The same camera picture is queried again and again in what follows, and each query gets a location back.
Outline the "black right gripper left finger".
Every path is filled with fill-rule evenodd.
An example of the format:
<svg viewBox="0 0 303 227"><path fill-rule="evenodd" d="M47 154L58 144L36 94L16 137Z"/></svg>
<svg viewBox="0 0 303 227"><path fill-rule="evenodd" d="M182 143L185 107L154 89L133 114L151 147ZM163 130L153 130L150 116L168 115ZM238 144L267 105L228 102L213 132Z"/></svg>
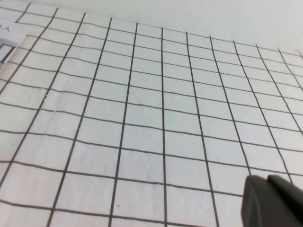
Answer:
<svg viewBox="0 0 303 227"><path fill-rule="evenodd" d="M257 175L246 178L241 217L245 227L294 225L293 214L287 209L273 186Z"/></svg>

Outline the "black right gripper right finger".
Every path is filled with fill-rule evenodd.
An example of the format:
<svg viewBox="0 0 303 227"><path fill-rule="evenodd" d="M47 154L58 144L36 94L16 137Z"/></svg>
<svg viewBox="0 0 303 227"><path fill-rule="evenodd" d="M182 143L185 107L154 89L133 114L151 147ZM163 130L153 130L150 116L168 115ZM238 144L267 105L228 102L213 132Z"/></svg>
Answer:
<svg viewBox="0 0 303 227"><path fill-rule="evenodd" d="M287 210L303 226L303 191L278 175L269 175L267 181L278 193Z"/></svg>

